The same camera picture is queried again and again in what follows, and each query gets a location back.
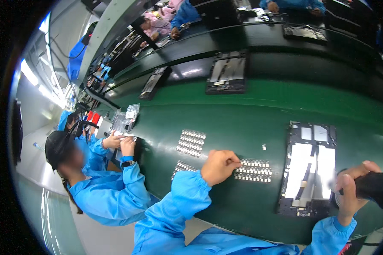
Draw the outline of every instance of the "workbench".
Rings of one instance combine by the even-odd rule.
[[[195,216],[273,242],[309,244],[316,220],[276,214],[289,121],[336,126],[336,171],[363,160],[377,162],[383,171],[383,104],[306,83],[250,79],[247,85],[242,95],[205,95],[204,81],[186,82],[161,88],[152,101],[140,101],[137,97],[143,84],[139,84],[113,101],[123,109],[141,103],[131,133],[143,140],[140,169],[150,193],[163,198],[170,191],[177,161],[200,169],[211,149],[229,149],[239,157],[268,160],[273,169],[270,183],[230,177],[213,187],[211,206]],[[107,110],[101,106],[97,111]],[[200,158],[176,151],[183,129],[207,133]],[[267,150],[262,150],[264,143]],[[352,238],[383,227],[383,211],[373,202],[359,210],[355,219],[358,226]]]
[[[230,177],[213,187],[212,204],[195,216],[256,238],[309,244],[315,219],[276,214],[289,122],[336,127],[337,172],[364,160],[375,161],[383,171],[383,63],[374,49],[337,32],[325,30],[329,42],[320,45],[286,40],[282,25],[189,28],[177,42],[140,54],[113,77],[118,86],[105,97],[123,111],[141,105],[131,133],[142,139],[139,163],[150,193],[163,198],[177,161],[200,169],[211,149],[267,160],[273,171],[270,183]],[[206,95],[213,55],[241,49],[250,52],[246,93]],[[173,71],[154,99],[139,100],[150,73],[166,65]],[[101,105],[97,112],[109,110]],[[199,158],[176,151],[183,129],[207,133]],[[330,213],[336,215],[337,209]],[[383,210],[369,202],[355,219],[352,239],[383,227]]]

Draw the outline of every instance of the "small metal part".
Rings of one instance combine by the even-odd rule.
[[[204,145],[205,138],[206,133],[184,129],[180,135],[180,140],[176,150],[195,157],[199,157],[203,149],[202,147]]]
[[[177,165],[174,168],[173,175],[171,176],[172,180],[173,180],[174,176],[176,175],[176,173],[179,172],[179,171],[192,171],[192,172],[195,172],[195,171],[197,171],[197,169],[194,168],[193,166],[190,166],[190,165],[184,163],[183,161],[179,160],[179,161],[177,161]]]
[[[271,182],[269,162],[256,159],[240,159],[242,166],[235,169],[234,178],[246,181]]]

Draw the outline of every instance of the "green conveyor belt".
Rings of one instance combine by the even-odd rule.
[[[196,217],[238,233],[275,242],[308,244],[315,220],[275,213],[286,155],[289,121],[335,125],[336,170],[372,160],[383,171],[383,104],[351,92],[313,84],[250,79],[243,95],[205,95],[205,82],[161,88],[152,101],[140,101],[144,83],[113,102],[125,109],[141,103],[132,131],[143,139],[141,171],[145,185],[162,198],[170,191],[178,160],[201,168],[210,149],[233,150],[238,156],[269,160],[269,184],[233,178],[213,187],[212,204]],[[97,111],[108,109],[101,105]],[[181,130],[207,133],[200,158],[176,151]],[[265,143],[267,150],[262,150]],[[369,202],[355,216],[352,238],[383,227],[383,211]]]

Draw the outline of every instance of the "hand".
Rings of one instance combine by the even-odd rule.
[[[339,173],[335,191],[343,188],[343,196],[339,196],[340,207],[337,216],[342,226],[349,225],[353,215],[368,202],[368,200],[356,197],[356,184],[354,180],[357,177],[367,175],[370,171],[375,173],[382,172],[376,163],[366,160],[357,167]]]
[[[241,166],[240,159],[230,150],[211,150],[201,168],[201,177],[209,186],[227,179],[236,167]]]
[[[107,148],[112,148],[112,149],[117,149],[119,148],[120,145],[120,139],[124,138],[125,136],[123,135],[117,135],[115,136],[115,131],[113,130],[111,135],[105,138],[102,142],[102,146],[107,149]]]
[[[317,17],[321,17],[322,16],[321,10],[319,8],[317,8],[317,7],[315,9],[311,10],[311,14],[315,15]]]
[[[120,142],[120,150],[122,151],[122,156],[133,156],[135,155],[135,142],[133,141],[133,136],[127,136]]]
[[[269,2],[267,8],[268,8],[268,10],[271,11],[271,12],[279,12],[279,7],[278,7],[278,5],[276,4],[276,2]]]
[[[158,38],[158,36],[159,36],[159,33],[156,32],[156,33],[154,33],[153,35],[150,36],[150,39],[151,39],[152,41],[156,41],[156,39]]]
[[[174,28],[171,30],[171,32],[170,32],[170,37],[171,37],[172,39],[177,39],[177,38],[179,38],[179,36],[180,36],[180,31],[179,31],[179,29],[177,29],[177,27],[174,27]]]
[[[91,127],[91,131],[89,132],[89,137],[91,137],[93,134],[95,134],[95,127],[94,126],[92,126]]]

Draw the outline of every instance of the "white label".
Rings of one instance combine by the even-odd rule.
[[[132,119],[134,116],[135,116],[135,111],[134,111],[134,110],[132,110],[132,111],[128,111],[128,112],[126,113],[126,115],[125,115],[125,117],[126,117],[127,119]]]

